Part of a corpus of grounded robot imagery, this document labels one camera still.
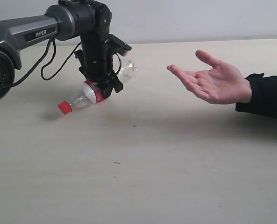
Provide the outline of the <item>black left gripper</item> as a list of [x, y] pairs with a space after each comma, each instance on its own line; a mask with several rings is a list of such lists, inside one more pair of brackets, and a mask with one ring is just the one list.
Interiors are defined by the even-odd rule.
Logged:
[[103, 98], [109, 98], [113, 89], [123, 90], [123, 83], [113, 71], [113, 56], [106, 44], [108, 33], [84, 33], [80, 35], [83, 63], [87, 79], [98, 83]]

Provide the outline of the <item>person's open hand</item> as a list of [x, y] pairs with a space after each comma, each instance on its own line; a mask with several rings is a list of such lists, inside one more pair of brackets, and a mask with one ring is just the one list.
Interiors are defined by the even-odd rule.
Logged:
[[209, 70], [189, 71], [172, 64], [167, 70], [199, 99], [213, 105], [249, 103], [252, 97], [250, 82], [233, 65], [198, 49], [196, 57], [211, 66]]

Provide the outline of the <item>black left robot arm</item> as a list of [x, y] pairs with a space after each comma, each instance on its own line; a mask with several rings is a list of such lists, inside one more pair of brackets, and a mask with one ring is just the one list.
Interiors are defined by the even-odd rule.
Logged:
[[113, 56], [125, 56], [131, 47], [110, 34], [112, 13], [107, 5], [94, 0], [61, 0], [44, 15], [0, 21], [0, 100], [15, 81], [21, 69], [20, 51], [43, 41], [55, 46], [56, 41], [75, 37], [80, 43], [72, 51], [80, 62], [79, 71], [93, 81], [108, 98], [112, 91], [123, 88], [118, 71], [113, 69]]

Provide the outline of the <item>black-sleeved forearm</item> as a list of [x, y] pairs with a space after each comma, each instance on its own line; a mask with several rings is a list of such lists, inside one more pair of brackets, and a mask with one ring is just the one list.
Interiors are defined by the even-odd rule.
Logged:
[[248, 103], [236, 103], [235, 110], [277, 119], [277, 76], [253, 73], [246, 80], [250, 83], [252, 97]]

